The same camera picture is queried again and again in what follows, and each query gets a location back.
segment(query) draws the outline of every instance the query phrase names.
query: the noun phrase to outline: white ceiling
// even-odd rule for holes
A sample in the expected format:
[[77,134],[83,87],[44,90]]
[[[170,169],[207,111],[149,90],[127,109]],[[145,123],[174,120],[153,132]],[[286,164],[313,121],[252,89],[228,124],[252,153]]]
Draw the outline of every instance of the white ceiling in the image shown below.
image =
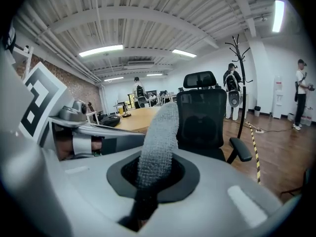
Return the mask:
[[[124,65],[151,60],[166,72],[183,57],[218,48],[227,36],[271,24],[274,0],[27,0],[15,27],[94,81],[137,73]],[[123,44],[124,51],[81,58],[82,51]]]

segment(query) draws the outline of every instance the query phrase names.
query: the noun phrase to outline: brick wall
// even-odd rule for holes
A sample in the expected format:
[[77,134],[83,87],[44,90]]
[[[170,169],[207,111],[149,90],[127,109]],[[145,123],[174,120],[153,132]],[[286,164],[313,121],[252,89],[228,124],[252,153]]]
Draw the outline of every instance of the brick wall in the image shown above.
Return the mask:
[[[70,90],[75,100],[82,100],[86,104],[88,104],[88,102],[91,102],[94,110],[96,111],[102,110],[98,87],[68,73],[67,71],[64,71],[56,67],[55,65],[47,61],[44,61],[43,59],[37,57],[34,54],[32,55],[30,70],[38,62],[42,62],[45,65],[45,67],[48,68],[49,71],[51,71],[59,80],[61,80],[61,82],[64,85],[68,87],[68,89]],[[23,64],[19,65],[16,68],[16,72],[20,77],[22,77],[24,74],[25,66],[26,66],[26,62],[24,62]]]

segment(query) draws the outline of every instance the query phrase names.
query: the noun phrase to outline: ceiling light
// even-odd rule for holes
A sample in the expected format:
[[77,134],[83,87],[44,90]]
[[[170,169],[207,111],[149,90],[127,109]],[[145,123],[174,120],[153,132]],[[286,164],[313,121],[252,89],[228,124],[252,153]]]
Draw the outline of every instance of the ceiling light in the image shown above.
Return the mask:
[[122,49],[123,49],[123,45],[110,45],[110,46],[104,46],[104,47],[92,49],[92,50],[89,50],[86,52],[82,52],[79,55],[81,57],[85,57],[85,56],[91,55],[91,54],[103,53],[103,52],[114,51],[114,50],[122,50]]
[[112,79],[106,79],[106,80],[104,80],[104,81],[109,81],[109,82],[111,82],[111,81],[113,81],[113,80],[118,80],[118,79],[123,79],[124,77],[117,77],[117,78],[112,78]]
[[272,31],[278,33],[281,28],[282,19],[284,14],[284,2],[276,0],[275,22]]
[[162,76],[162,74],[148,74],[148,77],[152,77],[152,76]]
[[186,55],[186,56],[190,56],[192,58],[196,57],[195,54],[192,54],[192,53],[188,53],[188,52],[184,52],[184,51],[180,51],[178,49],[175,49],[172,51],[173,53],[178,53],[178,54],[182,54],[182,55]]

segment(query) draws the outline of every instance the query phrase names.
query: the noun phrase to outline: sneaker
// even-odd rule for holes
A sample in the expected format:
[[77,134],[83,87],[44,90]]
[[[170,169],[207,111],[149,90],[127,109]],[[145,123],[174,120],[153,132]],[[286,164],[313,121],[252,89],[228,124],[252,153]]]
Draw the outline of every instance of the sneaker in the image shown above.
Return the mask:
[[296,129],[296,130],[301,130],[301,128],[300,128],[300,126],[298,126],[298,125],[295,125],[295,124],[293,124],[293,127]]

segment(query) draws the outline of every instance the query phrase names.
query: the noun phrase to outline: yellow and black caution tape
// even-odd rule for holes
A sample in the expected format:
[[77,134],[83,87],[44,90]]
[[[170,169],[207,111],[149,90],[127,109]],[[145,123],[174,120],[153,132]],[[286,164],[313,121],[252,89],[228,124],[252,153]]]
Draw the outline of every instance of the yellow and black caution tape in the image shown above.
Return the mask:
[[248,125],[250,128],[251,138],[252,138],[253,147],[254,147],[255,155],[256,155],[256,161],[257,161],[257,182],[258,182],[258,184],[260,184],[260,163],[259,163],[258,151],[257,151],[257,147],[256,147],[255,137],[254,137],[253,131],[252,131],[252,126],[250,124],[248,124]]

